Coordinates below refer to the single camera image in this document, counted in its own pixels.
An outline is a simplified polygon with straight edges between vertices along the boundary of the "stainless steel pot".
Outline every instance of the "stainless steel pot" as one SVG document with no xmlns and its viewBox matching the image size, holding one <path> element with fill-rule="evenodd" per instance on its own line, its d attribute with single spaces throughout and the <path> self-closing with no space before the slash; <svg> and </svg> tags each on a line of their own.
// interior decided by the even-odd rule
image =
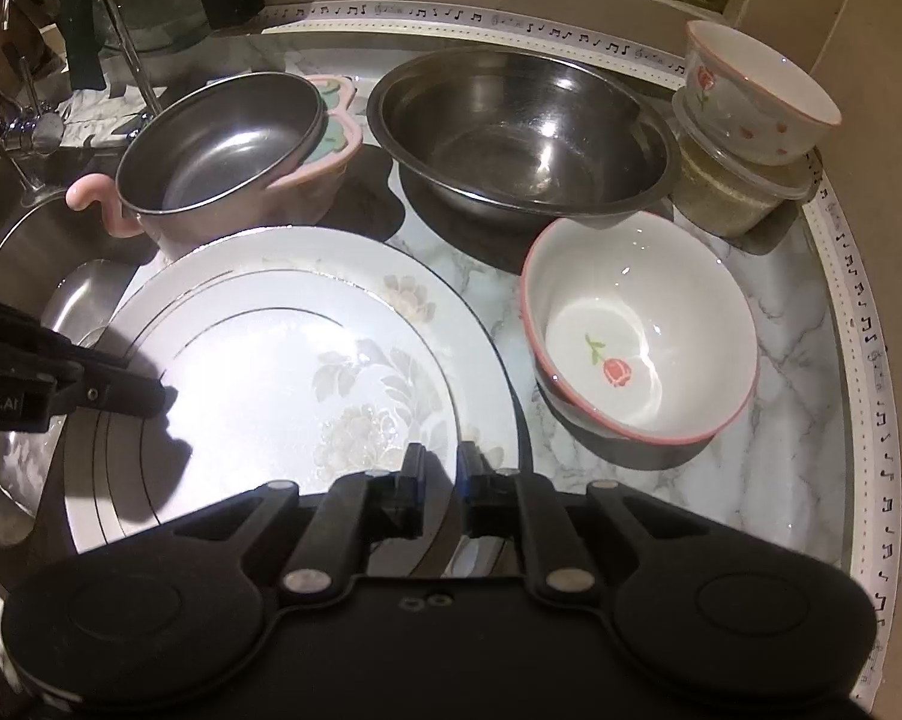
<svg viewBox="0 0 902 720">
<path fill-rule="evenodd" d="M 540 226 L 606 218 L 678 180 L 668 125 L 627 87 L 506 47 L 433 52 L 390 71 L 367 119 L 377 141 L 464 213 Z"/>
<path fill-rule="evenodd" d="M 116 176 L 122 204 L 171 256 L 251 227 L 285 224 L 268 185 L 320 141 L 326 110 L 310 82 L 252 73 L 209 84 L 137 135 Z"/>
</svg>

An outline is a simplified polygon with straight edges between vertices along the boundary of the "pink bowl rim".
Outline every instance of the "pink bowl rim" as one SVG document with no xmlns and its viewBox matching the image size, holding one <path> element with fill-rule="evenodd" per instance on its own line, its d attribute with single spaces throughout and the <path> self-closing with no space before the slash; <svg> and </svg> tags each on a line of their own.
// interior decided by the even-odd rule
<svg viewBox="0 0 902 720">
<path fill-rule="evenodd" d="M 824 95 L 829 100 L 831 100 L 831 104 L 834 105 L 835 110 L 838 112 L 838 119 L 836 120 L 836 122 L 834 122 L 834 121 L 829 122 L 826 119 L 819 119 L 816 116 L 812 116 L 811 114 L 807 113 L 806 111 L 802 111 L 800 108 L 794 107 L 793 105 L 788 103 L 787 100 L 784 100 L 783 98 L 779 98 L 778 95 L 775 95 L 774 92 L 771 92 L 771 90 L 762 86 L 757 81 L 755 81 L 753 79 L 749 79 L 747 76 L 745 76 L 744 73 L 742 73 L 736 67 L 731 65 L 729 62 L 727 62 L 727 60 L 722 59 L 720 56 L 718 56 L 716 54 L 716 52 L 714 52 L 714 50 L 711 49 L 711 47 L 709 47 L 706 43 L 704 43 L 704 40 L 702 37 L 700 37 L 700 35 L 697 35 L 696 33 L 694 33 L 694 28 L 699 23 L 705 23 L 705 25 L 719 26 L 720 28 L 725 28 L 725 29 L 730 29 L 735 32 L 740 32 L 742 35 L 745 35 L 745 37 L 750 38 L 755 43 L 761 43 L 761 41 L 757 40 L 757 38 L 751 37 L 746 32 L 741 32 L 741 30 L 733 28 L 732 26 L 723 25 L 723 23 L 709 22 L 708 20 L 705 20 L 705 19 L 694 19 L 694 20 L 690 20 L 689 22 L 685 23 L 684 28 L 685 28 L 685 31 L 687 32 L 688 39 L 691 40 L 694 43 L 694 45 L 697 46 L 699 48 L 699 50 L 702 51 L 702 53 L 705 53 L 705 55 L 707 55 L 711 60 L 714 60 L 715 64 L 720 65 L 721 69 L 723 69 L 723 71 L 726 71 L 726 73 L 732 74 L 732 76 L 736 76 L 741 81 L 744 81 L 748 86 L 753 87 L 754 89 L 761 92 L 763 95 L 766 95 L 771 100 L 774 100 L 776 103 L 780 104 L 783 108 L 786 108 L 790 113 L 792 113 L 796 117 L 798 117 L 798 119 L 804 119 L 806 122 L 813 122 L 814 124 L 824 124 L 826 127 L 839 127 L 841 125 L 841 122 L 844 121 L 843 114 L 841 114 L 841 108 L 838 108 L 838 103 L 835 103 L 834 100 L 832 100 L 831 95 L 827 94 L 827 90 L 825 90 L 822 87 L 822 85 L 817 83 L 817 81 L 815 81 L 814 78 L 810 74 L 807 73 L 807 71 L 804 71 L 803 68 L 799 67 L 798 65 L 796 65 L 795 63 L 790 61 L 788 59 L 788 57 L 785 57 L 785 55 L 783 55 L 783 53 L 775 52 L 778 54 L 778 56 L 782 57 L 783 59 L 788 59 L 790 64 L 792 64 L 795 67 L 795 69 L 798 69 L 799 71 L 801 71 L 805 76 L 808 77 L 808 79 L 810 81 L 813 81 L 814 84 L 817 84 L 817 87 L 819 87 L 819 89 L 824 93 Z M 767 47 L 769 50 L 772 50 L 774 52 L 774 49 L 772 49 L 771 46 L 768 46 L 765 43 L 761 43 L 761 45 Z"/>
<path fill-rule="evenodd" d="M 668 221 L 663 217 L 659 217 L 659 215 L 651 214 L 648 211 L 637 211 L 633 215 L 641 215 L 644 218 L 654 217 L 657 220 L 663 221 L 663 223 L 667 223 L 672 225 L 675 230 L 682 233 L 683 235 L 688 236 L 692 241 L 694 241 L 697 245 L 703 245 L 697 238 L 695 238 L 691 233 L 687 230 L 683 230 L 678 225 L 674 224 L 672 221 Z M 561 391 L 568 400 L 570 400 L 577 408 L 582 410 L 583 413 L 586 413 L 590 418 L 595 420 L 596 422 L 606 427 L 608 430 L 612 430 L 615 433 L 619 433 L 622 436 L 628 437 L 632 440 L 638 440 L 638 442 L 650 443 L 651 445 L 658 446 L 682 446 L 689 445 L 690 443 L 702 442 L 702 440 L 710 439 L 710 437 L 717 435 L 721 430 L 726 428 L 737 415 L 741 413 L 742 409 L 747 405 L 747 401 L 750 401 L 752 394 L 754 394 L 754 390 L 757 386 L 757 373 L 759 367 L 761 365 L 761 355 L 758 350 L 757 343 L 757 327 L 754 325 L 754 314 L 752 314 L 750 310 L 750 305 L 747 303 L 747 298 L 745 297 L 744 292 L 742 292 L 741 287 L 738 286 L 737 281 L 731 276 L 731 280 L 734 281 L 735 286 L 738 287 L 738 294 L 741 296 L 741 300 L 745 304 L 745 309 L 747 309 L 747 314 L 751 317 L 751 333 L 754 344 L 754 372 L 751 375 L 750 385 L 745 391 L 744 397 L 742 397 L 741 403 L 737 405 L 737 407 L 733 410 L 731 415 L 728 416 L 723 422 L 718 424 L 716 428 L 713 430 L 707 430 L 699 435 L 692 436 L 678 436 L 678 437 L 661 437 L 654 436 L 652 434 L 646 433 L 642 430 L 639 430 L 634 427 L 630 427 L 625 425 L 624 423 L 617 422 L 617 420 L 611 418 L 610 416 L 603 413 L 597 406 L 589 403 L 588 400 L 579 392 L 570 386 L 564 379 L 563 376 L 558 374 L 558 369 L 555 367 L 555 364 L 550 360 L 550 356 L 548 352 L 544 348 L 543 341 L 537 337 L 537 333 L 534 331 L 534 323 L 531 322 L 531 312 L 529 312 L 529 300 L 528 300 L 528 269 L 529 264 L 531 264 L 531 260 L 534 259 L 534 252 L 537 250 L 537 247 L 540 243 L 545 240 L 546 237 L 550 233 L 553 232 L 553 228 L 556 225 L 561 223 L 574 223 L 574 220 L 568 220 L 567 218 L 558 218 L 557 220 L 553 220 L 544 230 L 541 231 L 541 234 L 534 239 L 534 243 L 531 244 L 531 248 L 528 250 L 528 254 L 524 259 L 524 266 L 521 267 L 521 279 L 520 279 L 520 293 L 521 293 L 521 323 L 524 324 L 524 334 L 528 339 L 528 342 L 531 344 L 531 350 L 534 351 L 534 357 L 539 362 L 542 370 L 550 376 L 550 381 Z"/>
</svg>

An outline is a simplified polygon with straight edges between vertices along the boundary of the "pink pot handle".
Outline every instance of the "pink pot handle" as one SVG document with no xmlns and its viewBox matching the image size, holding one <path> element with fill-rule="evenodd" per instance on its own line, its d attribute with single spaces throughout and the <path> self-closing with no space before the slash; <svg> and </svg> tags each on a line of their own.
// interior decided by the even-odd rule
<svg viewBox="0 0 902 720">
<path fill-rule="evenodd" d="M 320 159 L 305 163 L 297 170 L 289 172 L 287 175 L 275 178 L 275 180 L 271 181 L 266 186 L 265 191 L 289 189 L 289 187 L 294 187 L 298 184 L 303 184 L 305 181 L 313 180 L 313 178 L 316 178 L 319 175 L 324 175 L 325 173 L 332 172 L 332 170 L 337 170 L 341 165 L 346 165 L 351 157 L 356 154 L 358 148 L 361 148 L 363 143 L 361 124 L 358 124 L 358 120 L 351 116 L 351 114 L 342 111 L 340 108 L 334 108 L 334 110 L 328 113 L 328 116 L 332 119 L 337 119 L 340 122 L 341 127 L 344 130 L 344 135 L 347 138 L 347 144 L 344 148 L 342 148 L 341 151 L 331 151 Z"/>
<path fill-rule="evenodd" d="M 78 178 L 70 185 L 65 200 L 68 208 L 74 211 L 82 211 L 95 201 L 99 202 L 104 229 L 114 238 L 132 238 L 145 231 L 135 218 L 127 218 L 121 213 L 121 196 L 111 176 L 93 172 Z"/>
<path fill-rule="evenodd" d="M 337 90 L 337 106 L 329 110 L 344 111 L 351 104 L 353 96 L 358 93 L 358 87 L 348 78 L 348 76 L 304 76 L 311 83 L 326 83 L 327 81 L 337 81 L 340 88 Z"/>
</svg>

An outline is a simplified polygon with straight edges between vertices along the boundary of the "stainless steel sink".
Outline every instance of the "stainless steel sink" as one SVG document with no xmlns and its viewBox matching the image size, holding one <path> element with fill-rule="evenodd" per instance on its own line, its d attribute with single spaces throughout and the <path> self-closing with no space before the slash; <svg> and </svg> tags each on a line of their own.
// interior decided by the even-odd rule
<svg viewBox="0 0 902 720">
<path fill-rule="evenodd" d="M 63 187 L 88 172 L 113 175 L 119 159 L 119 151 L 62 148 L 50 157 L 31 156 L 22 164 L 46 184 Z M 68 209 L 63 191 L 32 208 L 23 207 L 24 199 L 15 176 L 0 161 L 0 300 L 38 319 L 60 283 L 79 266 L 99 259 L 126 264 L 129 280 L 133 266 L 154 255 L 155 247 L 145 236 L 118 240 L 107 235 L 97 207 L 80 213 Z M 52 475 L 58 465 L 51 464 Z M 5 589 L 22 578 L 27 567 L 52 560 L 49 552 L 67 547 L 59 483 L 60 479 L 47 483 L 36 512 L 37 528 L 34 515 L 0 486 L 0 586 Z M 49 547 L 49 542 L 57 547 Z"/>
</svg>

